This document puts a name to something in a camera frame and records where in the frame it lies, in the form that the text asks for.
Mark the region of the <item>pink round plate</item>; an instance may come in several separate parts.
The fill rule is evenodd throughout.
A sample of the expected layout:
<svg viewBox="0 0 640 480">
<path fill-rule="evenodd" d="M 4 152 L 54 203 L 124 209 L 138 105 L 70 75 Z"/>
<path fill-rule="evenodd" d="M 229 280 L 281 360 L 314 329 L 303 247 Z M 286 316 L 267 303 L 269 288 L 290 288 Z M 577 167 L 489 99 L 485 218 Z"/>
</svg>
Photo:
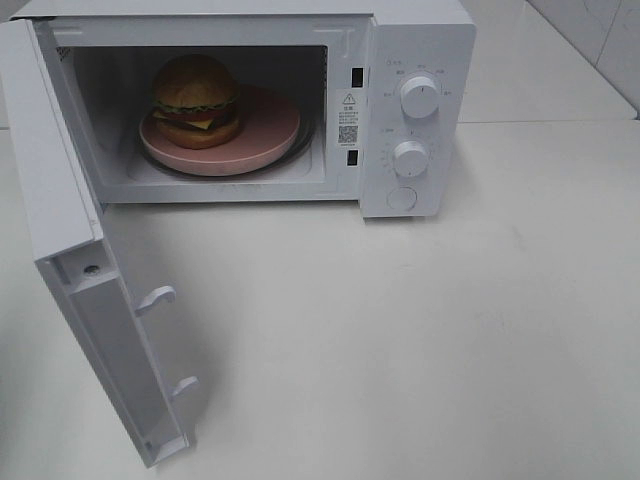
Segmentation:
<svg viewBox="0 0 640 480">
<path fill-rule="evenodd" d="M 267 166 L 293 145 L 301 113 L 287 97 L 252 85 L 240 87 L 226 117 L 183 124 L 147 114 L 139 135 L 151 157 L 197 176 L 239 175 Z"/>
</svg>

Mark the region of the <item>lower white timer knob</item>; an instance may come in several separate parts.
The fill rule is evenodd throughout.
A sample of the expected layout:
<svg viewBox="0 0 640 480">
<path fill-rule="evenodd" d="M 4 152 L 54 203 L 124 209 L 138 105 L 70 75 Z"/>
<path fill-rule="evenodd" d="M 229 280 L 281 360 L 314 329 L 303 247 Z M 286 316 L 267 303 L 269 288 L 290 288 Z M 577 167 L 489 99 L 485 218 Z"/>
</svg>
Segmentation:
<svg viewBox="0 0 640 480">
<path fill-rule="evenodd" d="M 428 167 L 430 153 L 419 141 L 404 141 L 399 143 L 392 152 L 395 173 L 403 178 L 413 178 L 421 175 Z"/>
</svg>

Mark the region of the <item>white microwave door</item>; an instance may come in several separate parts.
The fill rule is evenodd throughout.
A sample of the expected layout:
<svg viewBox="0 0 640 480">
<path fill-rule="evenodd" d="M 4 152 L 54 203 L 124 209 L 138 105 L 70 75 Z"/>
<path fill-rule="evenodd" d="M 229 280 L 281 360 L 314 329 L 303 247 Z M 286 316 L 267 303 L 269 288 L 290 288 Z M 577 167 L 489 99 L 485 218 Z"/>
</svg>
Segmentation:
<svg viewBox="0 0 640 480">
<path fill-rule="evenodd" d="M 185 449 L 142 318 L 171 286 L 134 302 L 81 165 L 90 149 L 51 29 L 1 26 L 1 78 L 34 263 L 146 466 Z"/>
</svg>

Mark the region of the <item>upper white power knob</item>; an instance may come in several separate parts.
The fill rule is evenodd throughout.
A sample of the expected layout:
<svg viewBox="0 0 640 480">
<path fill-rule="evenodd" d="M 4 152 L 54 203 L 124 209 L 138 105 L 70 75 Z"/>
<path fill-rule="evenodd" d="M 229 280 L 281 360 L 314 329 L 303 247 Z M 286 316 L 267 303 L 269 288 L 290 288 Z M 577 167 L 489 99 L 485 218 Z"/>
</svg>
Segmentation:
<svg viewBox="0 0 640 480">
<path fill-rule="evenodd" d="M 403 112 L 412 119 L 423 119 L 439 107 L 441 88 L 436 78 L 427 72 L 416 72 L 399 87 Z"/>
</svg>

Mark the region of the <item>round white door button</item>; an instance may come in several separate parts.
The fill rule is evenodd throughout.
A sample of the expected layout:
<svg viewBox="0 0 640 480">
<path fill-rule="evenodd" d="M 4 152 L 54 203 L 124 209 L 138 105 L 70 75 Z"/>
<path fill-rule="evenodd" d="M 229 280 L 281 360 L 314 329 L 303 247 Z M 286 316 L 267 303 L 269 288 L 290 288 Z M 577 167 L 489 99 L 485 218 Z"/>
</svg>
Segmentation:
<svg viewBox="0 0 640 480">
<path fill-rule="evenodd" d="M 417 203 L 416 191 L 407 186 L 395 188 L 387 195 L 387 205 L 398 211 L 411 211 Z"/>
</svg>

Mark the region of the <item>white microwave oven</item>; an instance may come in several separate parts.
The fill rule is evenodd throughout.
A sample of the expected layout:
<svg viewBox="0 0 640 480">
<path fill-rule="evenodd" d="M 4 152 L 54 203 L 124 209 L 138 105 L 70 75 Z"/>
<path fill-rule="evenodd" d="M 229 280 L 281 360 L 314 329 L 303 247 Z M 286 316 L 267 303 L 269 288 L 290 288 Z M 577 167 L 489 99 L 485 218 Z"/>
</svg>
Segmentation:
<svg viewBox="0 0 640 480">
<path fill-rule="evenodd" d="M 32 1 L 10 20 L 46 24 L 90 149 L 81 165 L 102 204 L 354 200 L 366 217 L 430 216 L 446 183 L 476 28 L 456 1 Z M 139 181 L 138 125 L 154 73 L 169 58 L 205 53 L 242 84 L 294 100 L 314 122 L 304 181 Z M 438 109 L 402 110 L 399 87 L 416 72 L 438 81 Z M 403 178 L 392 152 L 419 141 L 427 169 Z M 411 211 L 387 195 L 407 186 Z"/>
</svg>

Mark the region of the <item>burger with sesame bun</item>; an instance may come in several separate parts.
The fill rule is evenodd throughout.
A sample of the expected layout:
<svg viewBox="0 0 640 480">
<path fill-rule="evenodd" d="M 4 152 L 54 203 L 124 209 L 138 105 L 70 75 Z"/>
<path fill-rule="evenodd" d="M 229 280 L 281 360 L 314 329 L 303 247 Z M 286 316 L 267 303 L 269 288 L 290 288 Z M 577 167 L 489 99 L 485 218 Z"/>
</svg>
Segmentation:
<svg viewBox="0 0 640 480">
<path fill-rule="evenodd" d="M 169 60 L 154 77 L 152 94 L 156 128 L 178 147 L 215 147 L 240 131 L 240 86 L 213 57 L 190 54 Z"/>
</svg>

